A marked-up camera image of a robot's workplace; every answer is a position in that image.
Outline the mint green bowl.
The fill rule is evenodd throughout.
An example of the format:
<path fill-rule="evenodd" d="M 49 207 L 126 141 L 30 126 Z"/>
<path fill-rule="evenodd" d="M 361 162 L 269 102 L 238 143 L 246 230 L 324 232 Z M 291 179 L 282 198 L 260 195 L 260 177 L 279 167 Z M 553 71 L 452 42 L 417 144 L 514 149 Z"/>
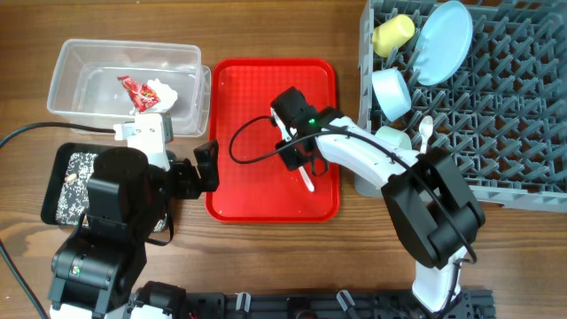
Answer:
<path fill-rule="evenodd" d="M 412 144 L 407 133 L 404 131 L 397 130 L 395 128 L 383 126 L 377 130 L 375 133 L 377 138 L 386 141 L 396 147 L 411 150 Z"/>

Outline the small light blue bowl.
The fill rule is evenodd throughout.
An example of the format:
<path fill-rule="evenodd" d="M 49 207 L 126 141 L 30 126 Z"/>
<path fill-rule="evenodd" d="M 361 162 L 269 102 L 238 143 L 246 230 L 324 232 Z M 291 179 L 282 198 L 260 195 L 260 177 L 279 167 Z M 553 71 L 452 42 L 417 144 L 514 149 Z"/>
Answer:
<path fill-rule="evenodd" d="M 397 68 L 373 72 L 371 82 L 377 102 L 389 121 L 396 121 L 411 109 L 408 86 Z"/>

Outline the food leftovers rice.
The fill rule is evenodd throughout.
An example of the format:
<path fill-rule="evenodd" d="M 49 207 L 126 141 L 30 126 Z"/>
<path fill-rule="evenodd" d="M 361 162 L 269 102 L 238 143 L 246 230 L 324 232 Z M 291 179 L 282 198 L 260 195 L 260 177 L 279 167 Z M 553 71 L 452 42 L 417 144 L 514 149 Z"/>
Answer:
<path fill-rule="evenodd" d="M 76 226 L 80 215 L 89 207 L 87 185 L 94 173 L 97 156 L 93 152 L 75 152 L 71 155 L 56 206 L 56 224 Z"/>

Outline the white plastic spoon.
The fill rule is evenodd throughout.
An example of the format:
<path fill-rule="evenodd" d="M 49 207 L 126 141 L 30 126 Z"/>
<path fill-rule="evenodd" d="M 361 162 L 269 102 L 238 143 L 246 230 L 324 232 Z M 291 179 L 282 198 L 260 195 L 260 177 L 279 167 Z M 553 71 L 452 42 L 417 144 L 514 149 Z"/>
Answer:
<path fill-rule="evenodd" d="M 422 121 L 419 124 L 419 133 L 421 135 L 422 141 L 420 145 L 420 153 L 426 153 L 428 148 L 429 139 L 433 133 L 433 118 L 430 115 L 426 115 L 423 117 Z"/>

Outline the yellow plastic cup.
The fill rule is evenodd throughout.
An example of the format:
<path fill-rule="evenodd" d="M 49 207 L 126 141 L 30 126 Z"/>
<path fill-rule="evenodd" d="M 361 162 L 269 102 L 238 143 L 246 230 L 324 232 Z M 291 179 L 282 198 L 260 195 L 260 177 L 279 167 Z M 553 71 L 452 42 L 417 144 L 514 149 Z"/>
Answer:
<path fill-rule="evenodd" d="M 374 52 L 382 58 L 388 58 L 394 48 L 399 49 L 416 32 L 415 23 L 409 16 L 400 14 L 376 27 L 371 42 Z"/>

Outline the large light blue plate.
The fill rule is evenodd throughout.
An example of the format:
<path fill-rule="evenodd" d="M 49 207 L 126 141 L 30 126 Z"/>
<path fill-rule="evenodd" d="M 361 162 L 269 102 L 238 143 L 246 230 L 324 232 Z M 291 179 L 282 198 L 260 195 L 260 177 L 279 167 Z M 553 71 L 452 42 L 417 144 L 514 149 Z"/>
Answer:
<path fill-rule="evenodd" d="M 416 43 L 413 65 L 417 81 L 432 86 L 448 80 L 467 57 L 473 35 L 472 17 L 458 1 L 443 3 L 427 19 Z"/>

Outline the white plastic fork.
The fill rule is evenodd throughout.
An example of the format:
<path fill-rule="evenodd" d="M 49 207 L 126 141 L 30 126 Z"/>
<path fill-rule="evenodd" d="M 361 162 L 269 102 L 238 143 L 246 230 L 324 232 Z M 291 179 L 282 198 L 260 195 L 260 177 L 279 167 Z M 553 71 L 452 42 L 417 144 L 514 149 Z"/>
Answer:
<path fill-rule="evenodd" d="M 301 176 L 301 178 L 302 178 L 304 184 L 306 185 L 307 189 L 308 189 L 310 192 L 314 192 L 314 191 L 315 191 L 315 186 L 314 186 L 313 182 L 311 181 L 309 175 L 307 174 L 307 171 L 306 171 L 303 167 L 300 167 L 300 168 L 299 168 L 299 173 L 300 173 L 300 176 Z"/>

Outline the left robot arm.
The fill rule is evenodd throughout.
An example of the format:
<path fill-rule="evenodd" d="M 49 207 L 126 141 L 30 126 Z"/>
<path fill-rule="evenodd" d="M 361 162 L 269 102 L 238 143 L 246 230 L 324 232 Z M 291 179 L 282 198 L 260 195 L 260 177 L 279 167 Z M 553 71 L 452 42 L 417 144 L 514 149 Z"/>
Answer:
<path fill-rule="evenodd" d="M 125 305 L 147 262 L 145 246 L 172 199 L 216 191 L 219 144 L 213 140 L 165 170 L 128 147 L 99 154 L 87 183 L 89 206 L 55 253 L 50 313 L 103 318 Z"/>

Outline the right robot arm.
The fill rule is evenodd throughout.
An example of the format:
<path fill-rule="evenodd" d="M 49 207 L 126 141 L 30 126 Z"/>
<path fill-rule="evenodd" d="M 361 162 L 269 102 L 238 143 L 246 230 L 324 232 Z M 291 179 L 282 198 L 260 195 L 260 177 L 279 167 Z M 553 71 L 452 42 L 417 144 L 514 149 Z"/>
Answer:
<path fill-rule="evenodd" d="M 400 148 L 357 126 L 338 109 L 321 111 L 290 87 L 270 106 L 283 139 L 276 146 L 295 170 L 319 158 L 346 167 L 379 189 L 399 241 L 416 261 L 412 293 L 432 315 L 445 315 L 460 292 L 464 263 L 485 213 L 452 156 Z"/>

